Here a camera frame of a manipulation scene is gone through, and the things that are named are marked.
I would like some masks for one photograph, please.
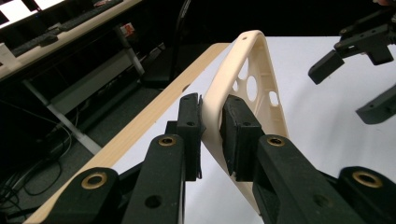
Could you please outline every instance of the brass insert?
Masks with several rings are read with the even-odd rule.
[[[378,189],[383,186],[382,181],[378,176],[372,175],[365,171],[357,171],[352,174],[353,178],[360,184],[366,187]]]
[[[98,189],[102,187],[106,182],[107,174],[104,172],[96,172],[85,177],[81,182],[81,186],[84,189]]]
[[[282,139],[277,138],[277,137],[269,137],[269,138],[267,138],[267,142],[274,147],[285,146],[285,142]]]
[[[176,138],[174,138],[172,136],[163,137],[158,141],[158,144],[160,144],[163,147],[170,147],[170,146],[174,145],[175,143],[176,143]]]

